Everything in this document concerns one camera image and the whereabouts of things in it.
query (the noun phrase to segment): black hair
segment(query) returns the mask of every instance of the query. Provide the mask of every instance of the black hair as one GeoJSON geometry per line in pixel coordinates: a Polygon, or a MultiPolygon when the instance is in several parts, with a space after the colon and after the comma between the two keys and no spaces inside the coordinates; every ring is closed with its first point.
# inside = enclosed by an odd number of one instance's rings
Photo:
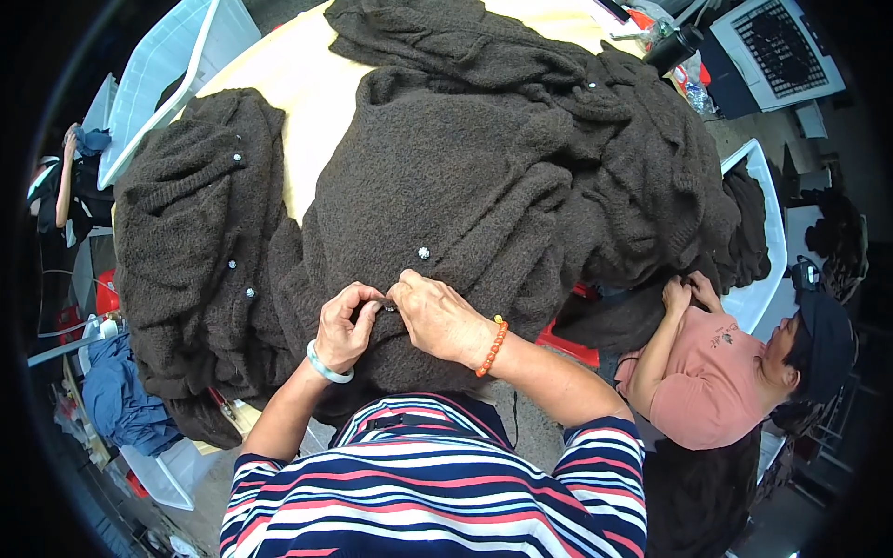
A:
{"type": "Polygon", "coordinates": [[[781,359],[781,362],[800,372],[800,381],[790,394],[791,401],[802,401],[809,389],[809,371],[813,364],[813,336],[809,335],[803,316],[800,312],[794,314],[793,320],[797,320],[797,333],[794,334],[794,345],[790,352],[781,359]]]}

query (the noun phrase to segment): bracelet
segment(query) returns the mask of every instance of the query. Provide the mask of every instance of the bracelet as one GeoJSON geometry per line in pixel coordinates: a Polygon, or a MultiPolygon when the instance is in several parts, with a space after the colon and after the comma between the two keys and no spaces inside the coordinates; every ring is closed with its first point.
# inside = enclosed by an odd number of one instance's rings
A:
{"type": "Polygon", "coordinates": [[[502,346],[502,342],[505,341],[505,334],[508,332],[508,322],[502,319],[502,316],[497,314],[494,316],[493,321],[499,324],[499,333],[497,333],[497,338],[493,340],[493,346],[490,347],[490,352],[487,353],[487,360],[478,368],[474,373],[478,378],[484,376],[488,370],[490,370],[490,366],[493,366],[493,361],[497,358],[497,353],[499,352],[499,347],[502,346]]]}
{"type": "Polygon", "coordinates": [[[310,361],[310,365],[313,366],[313,369],[322,374],[322,376],[330,382],[335,382],[336,384],[346,384],[350,380],[354,379],[354,368],[351,367],[350,370],[347,371],[347,374],[338,374],[337,372],[326,367],[325,364],[320,362],[320,358],[316,356],[316,339],[311,339],[310,343],[307,344],[307,360],[310,361]]]}

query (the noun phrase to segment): striped sleeve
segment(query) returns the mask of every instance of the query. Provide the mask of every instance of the striped sleeve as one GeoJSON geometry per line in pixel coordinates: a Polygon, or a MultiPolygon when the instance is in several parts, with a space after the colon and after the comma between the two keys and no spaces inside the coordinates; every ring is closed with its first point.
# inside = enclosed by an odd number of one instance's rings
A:
{"type": "Polygon", "coordinates": [[[620,556],[645,553],[644,450],[635,423],[603,417],[564,432],[553,477],[583,504],[620,556]]]}
{"type": "Polygon", "coordinates": [[[243,454],[238,457],[234,466],[230,503],[223,514],[221,558],[232,556],[238,543],[255,530],[263,530],[270,518],[254,516],[255,499],[263,486],[285,465],[286,462],[261,455],[243,454]]]}

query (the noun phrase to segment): black belt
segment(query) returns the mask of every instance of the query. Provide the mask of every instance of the black belt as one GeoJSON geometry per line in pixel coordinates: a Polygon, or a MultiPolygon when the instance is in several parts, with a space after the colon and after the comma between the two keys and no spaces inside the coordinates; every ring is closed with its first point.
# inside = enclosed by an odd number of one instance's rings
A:
{"type": "Polygon", "coordinates": [[[402,424],[404,426],[424,426],[426,424],[448,426],[450,429],[455,430],[457,434],[460,434],[462,436],[480,437],[479,433],[475,432],[474,430],[469,430],[465,427],[459,426],[455,422],[442,421],[441,419],[432,419],[431,417],[424,417],[418,414],[410,414],[408,412],[401,412],[400,414],[395,414],[389,417],[379,417],[378,419],[372,419],[371,421],[366,422],[366,428],[364,428],[363,430],[367,432],[369,430],[381,430],[388,427],[397,426],[398,424],[402,424]]]}

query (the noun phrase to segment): yellow table surface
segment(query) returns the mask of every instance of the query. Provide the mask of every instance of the yellow table surface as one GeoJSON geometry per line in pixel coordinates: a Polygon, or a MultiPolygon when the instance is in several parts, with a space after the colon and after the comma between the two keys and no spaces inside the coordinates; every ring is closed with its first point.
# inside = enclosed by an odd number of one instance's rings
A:
{"type": "MultiPolygon", "coordinates": [[[[285,183],[282,196],[288,215],[300,224],[313,201],[316,180],[354,118],[356,87],[371,66],[329,51],[337,33],[323,17],[331,1],[298,14],[209,81],[196,96],[223,89],[254,87],[271,105],[286,112],[282,129],[285,183]]],[[[593,54],[601,40],[638,57],[636,41],[612,41],[608,30],[620,23],[592,0],[485,0],[487,9],[514,17],[540,35],[576,43],[593,54]]],[[[234,423],[243,437],[260,413],[249,405],[233,406],[234,423]]],[[[216,450],[196,442],[202,454],[216,450]]]]}

